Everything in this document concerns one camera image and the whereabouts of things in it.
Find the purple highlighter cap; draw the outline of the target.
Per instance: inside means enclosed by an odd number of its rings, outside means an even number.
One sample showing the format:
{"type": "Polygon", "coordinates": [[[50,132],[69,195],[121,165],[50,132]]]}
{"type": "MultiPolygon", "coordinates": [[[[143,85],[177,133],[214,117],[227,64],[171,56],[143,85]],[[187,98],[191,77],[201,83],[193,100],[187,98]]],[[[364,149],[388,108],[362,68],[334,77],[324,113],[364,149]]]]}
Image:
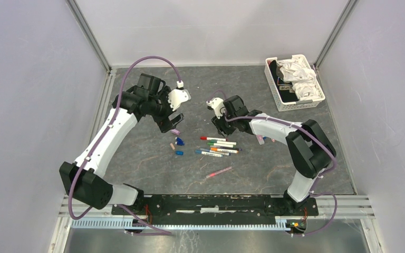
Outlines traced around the purple highlighter cap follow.
{"type": "Polygon", "coordinates": [[[177,129],[172,129],[170,132],[173,133],[173,134],[175,134],[175,135],[179,135],[179,134],[180,134],[180,131],[177,130],[177,129]]]}

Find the pink highlighter pen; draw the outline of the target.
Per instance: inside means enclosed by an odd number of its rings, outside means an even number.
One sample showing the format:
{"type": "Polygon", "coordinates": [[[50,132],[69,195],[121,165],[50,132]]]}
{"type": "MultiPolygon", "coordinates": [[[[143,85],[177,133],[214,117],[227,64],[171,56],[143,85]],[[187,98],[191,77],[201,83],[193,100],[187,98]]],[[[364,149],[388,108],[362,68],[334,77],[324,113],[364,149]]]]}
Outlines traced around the pink highlighter pen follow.
{"type": "Polygon", "coordinates": [[[256,136],[259,145],[265,144],[264,138],[261,135],[256,136]]]}

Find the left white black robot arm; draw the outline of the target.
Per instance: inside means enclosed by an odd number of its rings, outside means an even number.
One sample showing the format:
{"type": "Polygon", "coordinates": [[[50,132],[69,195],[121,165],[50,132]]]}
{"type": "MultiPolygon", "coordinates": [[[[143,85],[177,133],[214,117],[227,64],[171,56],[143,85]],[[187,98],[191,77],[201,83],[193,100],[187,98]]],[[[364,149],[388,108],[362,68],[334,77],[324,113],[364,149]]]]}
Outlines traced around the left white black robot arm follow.
{"type": "Polygon", "coordinates": [[[175,129],[184,119],[172,114],[190,100],[183,81],[171,89],[165,81],[141,74],[137,85],[116,96],[107,120],[85,150],[74,160],[64,162],[59,173],[70,199],[78,200],[92,208],[107,205],[124,205],[132,215],[144,210],[143,192],[133,186],[113,185],[104,180],[109,162],[126,135],[145,116],[151,116],[162,133],[175,129]]]}

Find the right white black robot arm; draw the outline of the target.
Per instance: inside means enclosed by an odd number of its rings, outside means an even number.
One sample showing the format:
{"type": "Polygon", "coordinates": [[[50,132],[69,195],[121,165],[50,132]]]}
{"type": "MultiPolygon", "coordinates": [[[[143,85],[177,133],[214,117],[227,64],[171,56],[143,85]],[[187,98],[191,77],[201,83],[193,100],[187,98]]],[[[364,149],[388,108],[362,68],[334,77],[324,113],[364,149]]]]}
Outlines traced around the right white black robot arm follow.
{"type": "Polygon", "coordinates": [[[225,100],[212,98],[206,105],[215,114],[211,121],[220,134],[228,136],[238,130],[274,139],[288,147],[296,169],[284,192],[283,207],[290,215],[304,209],[316,181],[337,165],[335,148],[314,120],[291,122],[259,110],[249,111],[238,95],[225,100]]]}

